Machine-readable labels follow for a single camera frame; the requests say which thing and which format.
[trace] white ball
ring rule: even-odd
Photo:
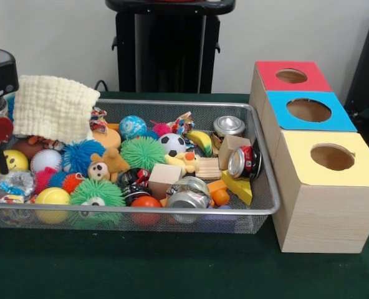
[[[186,151],[186,143],[178,134],[168,133],[162,135],[158,141],[163,145],[165,153],[171,157],[175,157],[178,153],[184,153]]]
[[[60,171],[61,162],[61,154],[58,151],[55,151],[54,149],[43,149],[32,158],[31,171],[33,173],[38,173],[46,167]]]

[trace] white wall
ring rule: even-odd
[[[249,93],[255,60],[314,60],[345,100],[369,26],[369,0],[237,0],[221,16],[213,92]],[[118,87],[115,13],[104,0],[0,0],[0,48],[19,74]]]

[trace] yellow ball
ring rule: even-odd
[[[7,149],[3,151],[4,157],[6,158],[7,167],[11,170],[28,170],[29,163],[27,157],[14,149]]]
[[[70,196],[67,191],[56,187],[43,190],[35,199],[36,204],[69,204],[69,201]],[[36,215],[43,223],[58,224],[66,220],[68,211],[36,210]]]

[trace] yellow smiley face ball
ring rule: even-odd
[[[16,151],[14,149],[8,149],[6,151],[3,151],[3,153],[9,171],[28,170],[28,159],[22,152]]]

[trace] green spiky ball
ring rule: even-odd
[[[165,164],[164,147],[151,137],[124,141],[121,145],[121,156],[131,168],[144,168],[150,172],[155,164]]]
[[[82,205],[92,197],[99,197],[106,206],[125,206],[122,191],[110,181],[86,179],[70,196],[70,204]],[[68,218],[76,229],[113,229],[122,218],[117,212],[71,212]]]

